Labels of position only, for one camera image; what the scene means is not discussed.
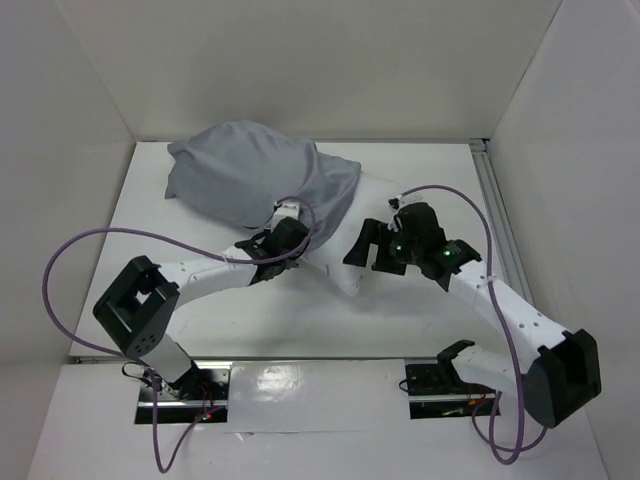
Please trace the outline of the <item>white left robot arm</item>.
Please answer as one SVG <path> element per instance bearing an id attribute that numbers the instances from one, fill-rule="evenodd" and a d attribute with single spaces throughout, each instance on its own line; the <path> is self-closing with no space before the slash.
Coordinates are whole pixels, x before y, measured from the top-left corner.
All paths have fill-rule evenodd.
<path id="1" fill-rule="evenodd" d="M 240 241 L 219 259 L 156 264 L 146 256 L 130 260 L 93 308 L 121 353 L 140 361 L 176 399 L 194 395 L 205 382 L 191 356 L 167 333 L 174 312 L 211 294 L 269 281 L 297 266 L 308 229 L 286 217 L 274 229 Z"/>

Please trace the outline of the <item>grey pillowcase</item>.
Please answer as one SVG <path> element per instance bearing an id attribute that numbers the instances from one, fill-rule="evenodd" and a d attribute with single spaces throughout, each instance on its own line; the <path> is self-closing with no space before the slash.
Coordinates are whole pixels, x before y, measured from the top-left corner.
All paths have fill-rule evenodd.
<path id="1" fill-rule="evenodd" d="M 316 215 L 311 251 L 337 230 L 361 176 L 360 163 L 252 121 L 213 126 L 167 151 L 174 165 L 165 196 L 231 227 L 262 229 L 277 200 L 307 201 Z"/>

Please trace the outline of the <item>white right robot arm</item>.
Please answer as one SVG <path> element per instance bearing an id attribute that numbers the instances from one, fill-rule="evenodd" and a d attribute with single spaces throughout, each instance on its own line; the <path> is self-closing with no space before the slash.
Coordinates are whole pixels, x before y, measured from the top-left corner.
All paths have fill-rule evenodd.
<path id="1" fill-rule="evenodd" d="M 521 396 L 536 422 L 555 428 L 602 389 L 598 347 L 587 331 L 570 332 L 488 270 L 463 240 L 449 240 L 435 211 L 419 202 L 397 207 L 389 223 L 367 218 L 344 264 L 403 275 L 410 266 L 511 337 L 519 362 L 460 340 L 437 356 L 436 379 L 448 392 L 466 384 Z"/>

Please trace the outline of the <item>white pillow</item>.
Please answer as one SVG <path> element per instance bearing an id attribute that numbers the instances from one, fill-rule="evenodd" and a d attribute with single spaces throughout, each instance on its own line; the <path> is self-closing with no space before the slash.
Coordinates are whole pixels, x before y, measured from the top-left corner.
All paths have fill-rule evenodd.
<path id="1" fill-rule="evenodd" d="M 365 219 L 389 219 L 388 200 L 400 191 L 401 185 L 397 182 L 362 173 L 351 205 L 337 229 L 321 246 L 305 253 L 302 256 L 304 262 L 318 270 L 345 295 L 356 296 L 365 270 L 346 265 L 343 259 L 355 245 Z"/>

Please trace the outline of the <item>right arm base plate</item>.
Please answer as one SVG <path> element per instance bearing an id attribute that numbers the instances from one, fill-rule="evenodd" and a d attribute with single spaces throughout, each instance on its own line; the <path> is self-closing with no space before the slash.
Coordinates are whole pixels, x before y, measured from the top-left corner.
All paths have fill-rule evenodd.
<path id="1" fill-rule="evenodd" d="M 453 369 L 452 360 L 473 345 L 461 340 L 436 357 L 405 362 L 405 377 L 398 387 L 408 396 L 412 420 L 491 414 L 495 392 L 483 385 L 464 383 Z"/>

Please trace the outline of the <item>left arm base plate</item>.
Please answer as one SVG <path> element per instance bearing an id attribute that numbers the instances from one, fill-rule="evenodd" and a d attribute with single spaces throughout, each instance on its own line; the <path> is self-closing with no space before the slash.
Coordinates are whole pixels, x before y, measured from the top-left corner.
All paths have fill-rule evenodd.
<path id="1" fill-rule="evenodd" d="M 202 424 L 221 424 L 228 419 L 228 398 L 231 363 L 198 361 L 201 379 L 189 393 L 179 393 L 162 379 L 157 380 L 158 423 L 188 425 L 198 416 Z M 152 375 L 133 363 L 126 363 L 121 373 L 139 382 L 139 394 L 134 417 L 137 425 L 152 424 Z"/>

